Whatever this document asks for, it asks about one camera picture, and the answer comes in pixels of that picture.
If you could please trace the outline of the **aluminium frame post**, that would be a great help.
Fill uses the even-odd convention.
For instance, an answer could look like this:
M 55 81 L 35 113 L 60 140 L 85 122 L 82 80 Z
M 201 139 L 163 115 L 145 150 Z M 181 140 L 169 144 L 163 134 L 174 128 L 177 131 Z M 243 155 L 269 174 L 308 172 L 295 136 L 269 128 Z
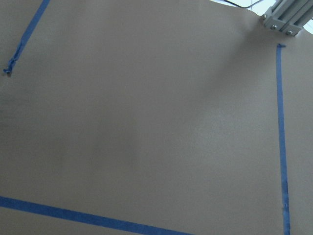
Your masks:
M 262 15 L 265 28 L 295 36 L 313 18 L 313 0 L 277 0 Z

